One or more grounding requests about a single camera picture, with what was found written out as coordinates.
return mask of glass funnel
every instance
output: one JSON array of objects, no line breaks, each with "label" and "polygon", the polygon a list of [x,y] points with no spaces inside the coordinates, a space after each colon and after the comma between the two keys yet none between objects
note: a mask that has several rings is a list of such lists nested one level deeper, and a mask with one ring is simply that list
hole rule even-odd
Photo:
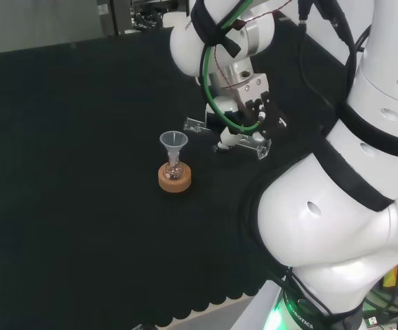
[{"label": "glass funnel", "polygon": [[168,151],[168,163],[164,175],[169,180],[179,180],[184,175],[184,165],[179,161],[180,149],[188,143],[188,136],[182,132],[169,131],[160,136],[160,142]]}]

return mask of green cable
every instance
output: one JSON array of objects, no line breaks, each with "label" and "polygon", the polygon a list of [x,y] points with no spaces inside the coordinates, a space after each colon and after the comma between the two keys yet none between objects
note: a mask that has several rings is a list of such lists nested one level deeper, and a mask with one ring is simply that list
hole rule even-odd
[{"label": "green cable", "polygon": [[206,96],[208,97],[208,102],[211,105],[211,108],[215,110],[216,114],[229,126],[232,127],[233,129],[237,129],[243,133],[251,133],[254,132],[258,126],[260,125],[259,122],[256,124],[249,126],[249,127],[244,127],[235,124],[233,121],[231,121],[228,117],[226,117],[219,109],[217,104],[215,103],[214,99],[211,96],[210,88],[208,86],[208,65],[210,62],[210,55],[211,55],[211,47],[208,47],[205,53],[205,61],[203,63],[203,88],[205,89]]},{"label": "green cable", "polygon": [[222,30],[227,29],[230,27],[233,22],[245,11],[247,10],[247,7],[249,7],[254,0],[246,0],[245,3],[234,13],[234,16],[232,16],[228,22],[226,22],[221,28]]},{"label": "green cable", "polygon": [[[234,13],[234,15],[229,19],[228,22],[226,22],[222,29],[227,29],[228,27],[230,27],[233,22],[237,19],[237,17],[239,17],[246,9],[247,7],[249,7],[251,5],[251,3],[253,2],[253,0],[246,0],[245,3]],[[249,126],[249,127],[244,127],[244,126],[240,126],[235,124],[233,121],[231,121],[228,117],[226,117],[219,109],[219,107],[217,106],[217,104],[215,103],[214,99],[211,96],[211,92],[210,92],[210,88],[208,86],[208,66],[209,66],[209,62],[210,62],[210,55],[211,55],[211,47],[208,47],[206,50],[206,54],[205,54],[205,61],[203,63],[203,87],[205,89],[206,92],[206,96],[208,97],[208,102],[210,103],[212,109],[214,110],[214,112],[229,126],[232,127],[233,129],[236,129],[238,131],[241,131],[243,133],[251,133],[251,132],[255,132],[256,129],[258,128],[258,126],[260,125],[259,122],[257,122],[256,124]]]}]

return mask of black table surface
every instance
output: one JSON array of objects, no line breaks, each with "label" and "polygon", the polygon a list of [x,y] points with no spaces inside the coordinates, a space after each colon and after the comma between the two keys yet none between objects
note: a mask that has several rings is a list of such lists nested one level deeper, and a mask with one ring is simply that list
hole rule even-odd
[{"label": "black table surface", "polygon": [[[290,117],[285,139],[259,161],[216,155],[217,137],[189,133],[182,195],[157,184],[159,136],[203,119],[205,103],[170,57],[170,31],[0,54],[0,329],[166,326],[258,291],[264,260],[237,233],[243,190],[334,123],[301,83],[295,25],[276,21],[253,62]],[[337,100],[341,65],[313,41],[305,63]]]}]

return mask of white wall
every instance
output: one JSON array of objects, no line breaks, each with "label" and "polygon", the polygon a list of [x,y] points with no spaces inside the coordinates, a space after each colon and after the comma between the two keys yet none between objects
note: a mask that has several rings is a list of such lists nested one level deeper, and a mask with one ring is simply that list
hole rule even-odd
[{"label": "white wall", "polygon": [[[345,13],[353,38],[355,41],[361,33],[371,24],[373,19],[373,2],[376,0],[338,0]],[[286,0],[270,0],[271,9],[284,4]],[[293,0],[282,12],[290,17],[292,21],[298,22],[298,0]],[[312,7],[309,20],[307,21],[308,34],[323,48],[334,55],[339,61],[345,64],[349,56],[348,47],[338,38],[330,22],[322,19],[315,6]]]},{"label": "white wall", "polygon": [[0,52],[101,36],[96,0],[0,0]]}]

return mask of red wire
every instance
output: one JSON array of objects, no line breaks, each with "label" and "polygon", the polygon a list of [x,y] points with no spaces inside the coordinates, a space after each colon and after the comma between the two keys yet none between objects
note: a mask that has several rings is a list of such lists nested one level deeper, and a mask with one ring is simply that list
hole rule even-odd
[{"label": "red wire", "polygon": [[[245,23],[249,23],[249,22],[251,22],[251,21],[253,21],[253,20],[255,20],[255,19],[259,19],[260,17],[266,16],[266,15],[268,15],[268,14],[273,14],[273,13],[279,11],[279,10],[282,10],[285,6],[287,6],[287,5],[288,5],[289,3],[291,3],[291,2],[292,2],[292,0],[288,0],[288,1],[287,1],[284,5],[282,5],[281,7],[278,7],[278,8],[276,8],[276,9],[272,10],[271,12],[265,12],[265,13],[262,14],[262,15],[259,15],[259,16],[256,16],[256,17],[254,17],[254,18],[248,19],[247,21],[245,21]],[[229,84],[228,78],[226,78],[225,74],[223,73],[223,70],[222,70],[221,67],[220,67],[219,62],[217,61],[217,46],[214,47],[214,59],[215,59],[215,63],[217,64],[217,67],[219,68],[220,74],[225,78],[225,81],[226,81],[226,84],[227,84],[227,87],[225,87],[225,88],[231,89],[231,92],[232,92],[232,93],[234,94],[234,96],[238,99],[240,105],[244,106],[243,102],[241,102],[241,99],[239,98],[239,95],[235,92],[235,90],[233,90],[233,86],[236,86],[237,84],[235,84],[235,85],[230,85],[230,84]]]},{"label": "red wire", "polygon": [[284,5],[282,5],[281,7],[276,8],[276,9],[272,10],[271,12],[265,12],[264,14],[259,15],[259,16],[257,16],[257,17],[254,17],[254,18],[252,18],[252,19],[248,19],[248,20],[245,21],[245,23],[249,23],[249,22],[253,21],[254,19],[259,19],[260,17],[266,16],[266,15],[268,15],[268,14],[273,14],[273,13],[279,11],[279,10],[282,10],[285,6],[287,6],[287,5],[288,5],[289,3],[291,3],[291,2],[292,2],[292,0],[288,0],[288,2],[286,2],[286,3],[285,3]]}]

